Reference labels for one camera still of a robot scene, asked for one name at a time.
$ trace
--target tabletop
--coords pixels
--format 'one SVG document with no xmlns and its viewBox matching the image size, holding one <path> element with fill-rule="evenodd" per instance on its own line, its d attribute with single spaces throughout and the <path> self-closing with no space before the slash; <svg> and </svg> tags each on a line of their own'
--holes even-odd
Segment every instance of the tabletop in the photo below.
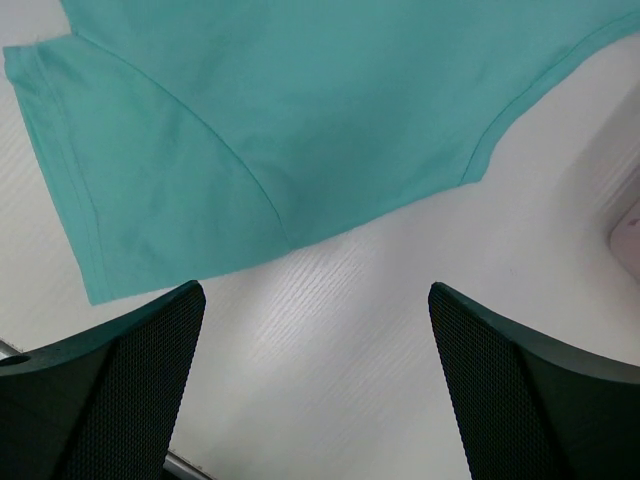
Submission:
<svg viewBox="0 0 640 480">
<path fill-rule="evenodd" d="M 68 33 L 56 0 L 3 0 L 0 45 Z M 485 179 L 269 264 L 203 281 L 171 448 L 219 480 L 468 479 L 430 330 L 443 281 L 640 365 L 640 290 L 607 234 L 640 195 L 640 37 L 519 119 Z M 158 292 L 91 307 L 0 75 L 0 338 L 42 346 Z"/>
</svg>

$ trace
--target ribbed black surface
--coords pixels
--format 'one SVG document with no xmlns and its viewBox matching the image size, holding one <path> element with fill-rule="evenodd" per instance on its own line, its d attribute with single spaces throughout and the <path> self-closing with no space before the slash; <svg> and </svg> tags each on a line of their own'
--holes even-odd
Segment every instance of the ribbed black surface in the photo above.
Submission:
<svg viewBox="0 0 640 480">
<path fill-rule="evenodd" d="M 437 285 L 431 322 L 475 480 L 563 479 L 516 345 Z"/>
<path fill-rule="evenodd" d="M 69 445 L 64 480 L 157 480 L 200 331 L 192 290 L 112 347 L 102 383 Z"/>
</svg>

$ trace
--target green fabric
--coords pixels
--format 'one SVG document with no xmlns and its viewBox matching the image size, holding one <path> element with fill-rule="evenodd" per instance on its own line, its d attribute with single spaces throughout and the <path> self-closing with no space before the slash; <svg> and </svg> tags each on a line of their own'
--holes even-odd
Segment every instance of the green fabric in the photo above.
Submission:
<svg viewBox="0 0 640 480">
<path fill-rule="evenodd" d="M 93 303 L 480 180 L 519 115 L 640 29 L 640 0 L 64 8 L 73 33 L 5 49 L 5 69 Z"/>
</svg>

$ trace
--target pink object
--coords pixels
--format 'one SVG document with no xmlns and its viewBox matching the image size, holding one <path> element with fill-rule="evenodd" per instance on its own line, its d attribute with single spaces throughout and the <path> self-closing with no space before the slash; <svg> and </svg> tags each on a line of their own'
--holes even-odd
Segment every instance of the pink object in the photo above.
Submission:
<svg viewBox="0 0 640 480">
<path fill-rule="evenodd" d="M 613 230 L 611 250 L 620 263 L 640 280 L 640 201 Z"/>
</svg>

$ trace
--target t-shirt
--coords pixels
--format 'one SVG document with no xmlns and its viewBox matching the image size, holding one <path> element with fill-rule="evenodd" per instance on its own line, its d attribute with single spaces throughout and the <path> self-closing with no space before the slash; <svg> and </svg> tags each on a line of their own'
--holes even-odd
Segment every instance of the t-shirt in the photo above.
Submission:
<svg viewBox="0 0 640 480">
<path fill-rule="evenodd" d="M 73 33 L 5 69 L 92 303 L 478 181 L 518 116 L 640 29 L 640 0 L 63 3 Z"/>
</svg>

